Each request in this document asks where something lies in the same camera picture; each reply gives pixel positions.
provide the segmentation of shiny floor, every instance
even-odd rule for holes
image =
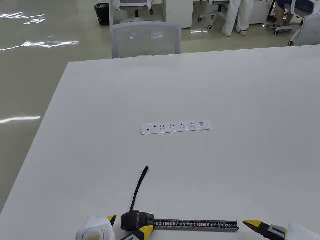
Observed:
[[[96,3],[0,1],[0,211],[67,63],[112,56],[109,29],[99,26],[93,7]],[[225,37],[221,33],[223,20],[210,31],[197,23],[205,4],[194,5],[193,28],[182,33],[183,53],[286,46],[292,34],[273,36],[261,25],[252,25],[245,37],[236,32]],[[154,12],[154,16],[149,12],[141,15],[163,20],[161,5],[156,5]]]

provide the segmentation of black trash can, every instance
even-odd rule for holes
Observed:
[[[98,3],[94,5],[94,10],[101,26],[110,25],[110,5],[109,3]]]

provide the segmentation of mesh chair back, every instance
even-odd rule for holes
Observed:
[[[182,31],[177,25],[138,21],[113,25],[110,31],[114,59],[181,53]]]
[[[228,5],[229,0],[207,0],[209,5]]]
[[[320,44],[320,13],[304,18],[299,46]]]
[[[285,8],[285,9],[288,9],[288,10],[290,11],[290,10],[291,10],[291,4],[286,3],[286,4],[284,5],[284,8]],[[299,8],[297,8],[297,7],[294,9],[294,13],[295,13],[296,15],[298,15],[299,17],[303,18],[303,19],[304,19],[306,16],[312,14],[312,12],[304,11],[304,10],[301,10],[301,9],[299,9]]]

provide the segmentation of gray chair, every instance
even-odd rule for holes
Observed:
[[[212,29],[217,17],[221,17],[224,20],[226,20],[227,18],[227,14],[222,12],[222,7],[224,5],[228,5],[230,3],[229,0],[207,0],[209,5],[218,5],[218,10],[216,11],[212,11],[212,12],[208,12],[204,15],[201,15],[198,18],[198,22],[201,23],[203,21],[203,19],[210,19],[210,23],[208,25],[208,29]]]
[[[110,28],[112,57],[181,53],[181,27],[166,22],[138,21]]]
[[[155,0],[115,0],[115,8],[117,10],[129,10],[133,9],[135,10],[135,17],[139,18],[139,9],[147,8],[150,10],[150,14],[154,14],[154,10],[152,8],[152,3]]]
[[[304,18],[299,46],[320,45],[320,13]]]
[[[289,23],[285,26],[277,27],[273,34],[277,35],[281,31],[288,31],[293,30],[295,33],[293,34],[292,38],[289,40],[288,45],[292,46],[294,44],[295,38],[298,36],[302,29],[302,25],[304,23],[305,17],[311,14],[317,14],[320,12],[320,0],[309,0],[313,3],[313,12],[303,11],[296,7],[296,0],[292,0],[292,4],[285,4],[284,7],[291,12],[292,15],[297,15],[299,18],[302,19],[301,24]]]

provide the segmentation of power strip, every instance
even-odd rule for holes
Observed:
[[[178,132],[211,130],[211,122],[209,120],[185,120],[178,122],[155,122],[144,123],[141,127],[142,135],[149,134],[169,134]]]

